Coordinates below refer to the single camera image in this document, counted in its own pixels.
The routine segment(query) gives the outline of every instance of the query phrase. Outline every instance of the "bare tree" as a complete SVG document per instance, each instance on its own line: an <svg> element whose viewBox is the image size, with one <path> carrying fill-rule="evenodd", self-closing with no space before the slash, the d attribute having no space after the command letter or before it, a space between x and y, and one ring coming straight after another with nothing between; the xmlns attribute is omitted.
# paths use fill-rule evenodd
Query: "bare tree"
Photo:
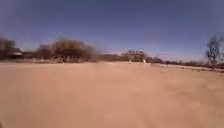
<svg viewBox="0 0 224 128"><path fill-rule="evenodd" d="M37 56L42 59L50 59L51 58L51 49L50 45L40 45L37 49Z"/></svg>
<svg viewBox="0 0 224 128"><path fill-rule="evenodd" d="M222 41L223 38L214 36L207 44L208 50L206 50L206 57L208 58L213 70L215 69L220 58L220 43Z"/></svg>
<svg viewBox="0 0 224 128"><path fill-rule="evenodd" d="M122 60L125 61L143 62L143 60L146 60L148 57L149 56L143 51L135 50L129 50L121 54Z"/></svg>
<svg viewBox="0 0 224 128"><path fill-rule="evenodd" d="M0 38L0 58L5 58L15 49L15 42L10 39Z"/></svg>

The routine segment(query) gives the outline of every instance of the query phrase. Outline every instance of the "tree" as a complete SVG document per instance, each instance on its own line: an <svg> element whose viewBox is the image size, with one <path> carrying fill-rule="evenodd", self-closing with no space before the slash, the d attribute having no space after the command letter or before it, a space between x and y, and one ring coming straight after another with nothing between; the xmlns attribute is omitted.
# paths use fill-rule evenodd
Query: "tree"
<svg viewBox="0 0 224 128"><path fill-rule="evenodd" d="M0 38L0 58L6 58L15 49L15 42L10 39Z"/></svg>
<svg viewBox="0 0 224 128"><path fill-rule="evenodd" d="M75 61L78 62L80 58L88 61L96 55L96 49L90 45L77 40L61 39L52 44L52 52L55 58L60 58L63 62Z"/></svg>
<svg viewBox="0 0 224 128"><path fill-rule="evenodd" d="M220 43L222 42L222 38L218 38L217 36L214 36L211 38L209 43L207 44L208 50L206 50L206 57L208 58L212 69L214 70L219 57L220 57Z"/></svg>
<svg viewBox="0 0 224 128"><path fill-rule="evenodd" d="M121 58L124 61L143 62L143 60L146 60L149 56L143 51L129 50L122 53Z"/></svg>
<svg viewBox="0 0 224 128"><path fill-rule="evenodd" d="M52 55L50 45L40 45L36 54L39 58L50 59Z"/></svg>

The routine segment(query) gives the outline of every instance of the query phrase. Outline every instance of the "leafless tree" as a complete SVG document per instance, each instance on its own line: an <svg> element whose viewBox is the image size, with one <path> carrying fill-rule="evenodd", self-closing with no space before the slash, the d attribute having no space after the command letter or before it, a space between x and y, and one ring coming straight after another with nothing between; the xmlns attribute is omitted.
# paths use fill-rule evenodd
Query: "leafless tree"
<svg viewBox="0 0 224 128"><path fill-rule="evenodd" d="M0 38L0 58L5 58L15 49L15 41L5 38Z"/></svg>
<svg viewBox="0 0 224 128"><path fill-rule="evenodd" d="M222 41L223 38L214 36L207 44L208 49L206 50L206 57L208 58L213 70L215 69L218 60L220 59L220 44Z"/></svg>

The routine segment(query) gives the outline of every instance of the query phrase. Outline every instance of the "sandy field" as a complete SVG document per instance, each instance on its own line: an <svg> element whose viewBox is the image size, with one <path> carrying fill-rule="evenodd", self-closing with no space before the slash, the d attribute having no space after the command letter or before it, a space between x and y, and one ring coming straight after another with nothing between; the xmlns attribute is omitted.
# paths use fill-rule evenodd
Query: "sandy field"
<svg viewBox="0 0 224 128"><path fill-rule="evenodd" d="M224 74L149 64L0 64L4 128L224 128Z"/></svg>

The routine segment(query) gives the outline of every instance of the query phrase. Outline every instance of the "sky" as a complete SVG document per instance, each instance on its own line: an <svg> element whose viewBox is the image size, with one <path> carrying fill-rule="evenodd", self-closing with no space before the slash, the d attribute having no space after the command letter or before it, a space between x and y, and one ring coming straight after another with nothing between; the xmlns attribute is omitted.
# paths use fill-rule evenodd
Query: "sky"
<svg viewBox="0 0 224 128"><path fill-rule="evenodd" d="M204 58L224 35L223 0L0 0L0 37L31 49L59 38L121 53L174 60Z"/></svg>

